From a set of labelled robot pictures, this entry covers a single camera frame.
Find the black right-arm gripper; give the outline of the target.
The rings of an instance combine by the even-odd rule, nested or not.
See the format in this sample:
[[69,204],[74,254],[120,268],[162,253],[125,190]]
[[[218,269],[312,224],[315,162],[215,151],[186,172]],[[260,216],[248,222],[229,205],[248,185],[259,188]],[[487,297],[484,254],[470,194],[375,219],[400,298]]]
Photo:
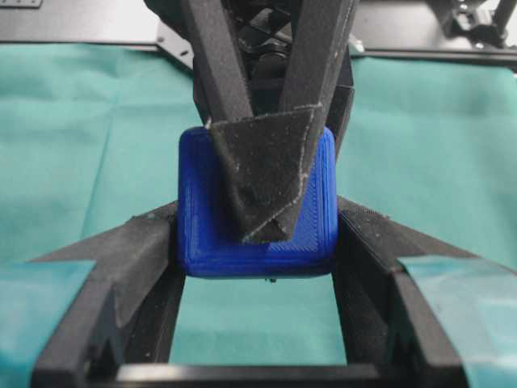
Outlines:
[[182,1],[194,101],[244,243],[292,237],[319,137],[343,141],[353,1]]

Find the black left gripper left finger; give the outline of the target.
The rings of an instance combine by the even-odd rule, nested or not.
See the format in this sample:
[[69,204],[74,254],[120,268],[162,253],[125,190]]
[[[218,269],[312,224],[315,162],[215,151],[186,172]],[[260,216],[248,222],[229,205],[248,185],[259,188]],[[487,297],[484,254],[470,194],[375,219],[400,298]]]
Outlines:
[[185,276],[176,262],[176,202],[36,258],[94,267],[39,355],[32,387],[87,387],[123,364],[169,359]]

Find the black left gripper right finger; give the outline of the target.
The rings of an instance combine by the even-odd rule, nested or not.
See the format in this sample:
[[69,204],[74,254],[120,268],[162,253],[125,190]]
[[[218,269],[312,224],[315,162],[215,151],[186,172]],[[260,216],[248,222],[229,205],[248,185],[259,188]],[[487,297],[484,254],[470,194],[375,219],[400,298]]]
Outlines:
[[351,377],[347,387],[466,387],[458,352],[399,263],[475,254],[338,198],[334,294]]

